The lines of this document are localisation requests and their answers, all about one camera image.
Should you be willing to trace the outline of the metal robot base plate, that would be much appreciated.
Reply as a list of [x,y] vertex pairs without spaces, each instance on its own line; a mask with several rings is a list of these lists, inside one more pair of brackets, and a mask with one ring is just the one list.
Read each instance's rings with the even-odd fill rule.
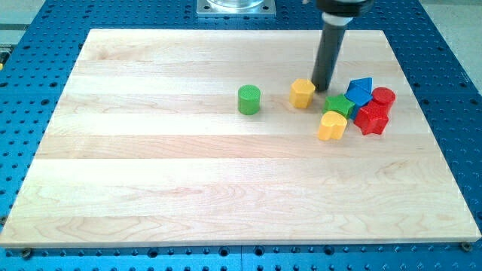
[[274,0],[196,0],[198,17],[276,15]]

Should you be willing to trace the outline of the black robot arm flange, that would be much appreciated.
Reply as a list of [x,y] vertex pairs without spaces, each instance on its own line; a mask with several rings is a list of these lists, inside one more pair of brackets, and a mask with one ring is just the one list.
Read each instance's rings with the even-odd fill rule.
[[360,17],[373,6],[374,0],[316,0],[316,7],[324,13],[338,17]]

